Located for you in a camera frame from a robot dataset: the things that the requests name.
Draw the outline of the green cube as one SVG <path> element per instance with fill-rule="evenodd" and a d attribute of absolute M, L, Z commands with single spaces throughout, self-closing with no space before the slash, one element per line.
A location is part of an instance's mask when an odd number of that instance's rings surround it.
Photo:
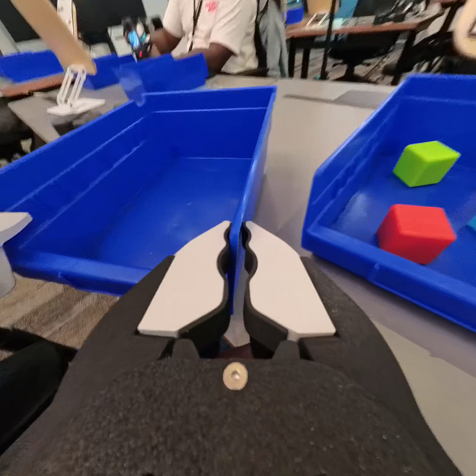
<path fill-rule="evenodd" d="M 408 187 L 439 183 L 461 153 L 440 141 L 409 144 L 402 151 L 393 174 Z"/>

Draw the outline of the black monitor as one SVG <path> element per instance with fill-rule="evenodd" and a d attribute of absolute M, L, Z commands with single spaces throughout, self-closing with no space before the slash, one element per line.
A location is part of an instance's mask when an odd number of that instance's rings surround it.
<path fill-rule="evenodd" d="M 122 20 L 147 17 L 141 0 L 74 0 L 81 33 L 104 32 L 122 24 Z"/>

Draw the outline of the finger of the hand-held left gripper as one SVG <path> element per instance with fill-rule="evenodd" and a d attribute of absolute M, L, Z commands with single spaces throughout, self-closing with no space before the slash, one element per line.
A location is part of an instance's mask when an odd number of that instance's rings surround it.
<path fill-rule="evenodd" d="M 1 212 L 0 214 L 0 297 L 4 297 L 15 287 L 15 277 L 4 244 L 21 232 L 32 216 L 25 212 Z"/>

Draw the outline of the blue plastic bin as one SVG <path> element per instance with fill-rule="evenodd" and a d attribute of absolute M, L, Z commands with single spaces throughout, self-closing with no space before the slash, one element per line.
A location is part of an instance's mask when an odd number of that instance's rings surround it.
<path fill-rule="evenodd" d="M 99 90 L 120 85 L 127 97 L 143 93 L 191 90 L 205 85 L 209 76 L 202 54 L 182 59 L 172 55 L 136 61 L 132 55 L 115 54 L 94 59 L 96 75 L 88 75 L 83 87 Z"/>
<path fill-rule="evenodd" d="M 64 69 L 53 51 L 24 51 L 0 57 L 0 75 L 13 83 L 24 83 L 52 75 Z"/>
<path fill-rule="evenodd" d="M 476 80 L 409 75 L 316 170 L 301 246 L 374 285 L 475 332 Z M 461 153 L 435 185 L 410 189 L 392 170 L 404 147 L 439 140 Z M 440 207 L 457 239 L 423 266 L 379 249 L 395 204 Z"/>
<path fill-rule="evenodd" d="M 229 221 L 234 296 L 276 96 L 275 85 L 147 93 L 3 167 L 1 211 L 32 217 L 4 246 L 14 272 L 122 296 Z"/>

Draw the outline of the grey desk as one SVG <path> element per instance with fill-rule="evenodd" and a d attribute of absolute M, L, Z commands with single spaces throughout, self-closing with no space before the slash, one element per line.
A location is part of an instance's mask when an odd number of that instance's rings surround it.
<path fill-rule="evenodd" d="M 475 475 L 475 334 L 300 246 L 316 169 L 394 87 L 308 80 L 275 84 L 255 222 L 310 257 L 371 318 L 399 361 L 432 432 L 460 472 Z"/>

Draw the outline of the white paper strip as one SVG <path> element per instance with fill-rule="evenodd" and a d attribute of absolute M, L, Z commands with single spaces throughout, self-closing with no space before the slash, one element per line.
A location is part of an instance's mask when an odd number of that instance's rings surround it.
<path fill-rule="evenodd" d="M 77 12 L 73 0 L 58 0 L 57 13 L 74 38 L 78 39 Z"/>

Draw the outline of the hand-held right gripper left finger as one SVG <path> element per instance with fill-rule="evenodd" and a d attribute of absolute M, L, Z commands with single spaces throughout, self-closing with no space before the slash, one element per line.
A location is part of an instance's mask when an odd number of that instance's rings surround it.
<path fill-rule="evenodd" d="M 227 250 L 230 221 L 222 221 L 175 253 L 154 294 L 138 333 L 177 338 L 223 303 L 225 274 L 218 258 Z"/>

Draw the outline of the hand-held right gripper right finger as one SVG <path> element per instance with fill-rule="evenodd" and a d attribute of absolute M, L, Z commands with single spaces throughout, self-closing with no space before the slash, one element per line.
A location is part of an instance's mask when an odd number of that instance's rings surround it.
<path fill-rule="evenodd" d="M 243 318 L 254 340 L 301 340 L 336 334 L 300 255 L 261 226 L 243 224 L 248 273 Z"/>

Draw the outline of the wooden side table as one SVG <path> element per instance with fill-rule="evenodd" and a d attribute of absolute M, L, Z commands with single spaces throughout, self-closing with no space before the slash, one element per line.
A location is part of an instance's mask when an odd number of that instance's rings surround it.
<path fill-rule="evenodd" d="M 392 79 L 392 85 L 397 85 L 402 75 L 402 67 L 409 52 L 415 42 L 416 35 L 428 28 L 437 18 L 443 15 L 443 10 L 439 9 L 435 13 L 426 13 L 420 17 L 412 17 L 400 23 L 388 22 L 380 25 L 373 25 L 373 17 L 360 17 L 351 19 L 346 25 L 332 27 L 328 35 L 327 25 L 318 26 L 316 23 L 307 26 L 307 20 L 286 27 L 286 37 L 289 41 L 288 69 L 289 77 L 294 77 L 296 52 L 303 51 L 301 64 L 301 78 L 307 79 L 310 51 L 312 49 L 333 46 L 331 39 L 336 35 L 375 35 L 384 33 L 408 33 L 407 41 L 404 44 L 401 57 L 397 62 L 397 69 Z"/>

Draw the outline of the red cube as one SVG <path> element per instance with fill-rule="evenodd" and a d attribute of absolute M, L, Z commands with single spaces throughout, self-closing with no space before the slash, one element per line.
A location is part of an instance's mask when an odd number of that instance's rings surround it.
<path fill-rule="evenodd" d="M 377 230 L 378 247 L 420 265 L 428 265 L 456 234 L 443 208 L 394 204 Z"/>

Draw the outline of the grey jacket on chair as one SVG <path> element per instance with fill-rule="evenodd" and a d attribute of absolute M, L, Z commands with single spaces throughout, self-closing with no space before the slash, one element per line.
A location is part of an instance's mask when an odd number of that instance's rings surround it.
<path fill-rule="evenodd" d="M 273 78 L 289 77 L 289 56 L 283 12 L 278 1 L 258 0 L 254 45 L 258 72 Z"/>

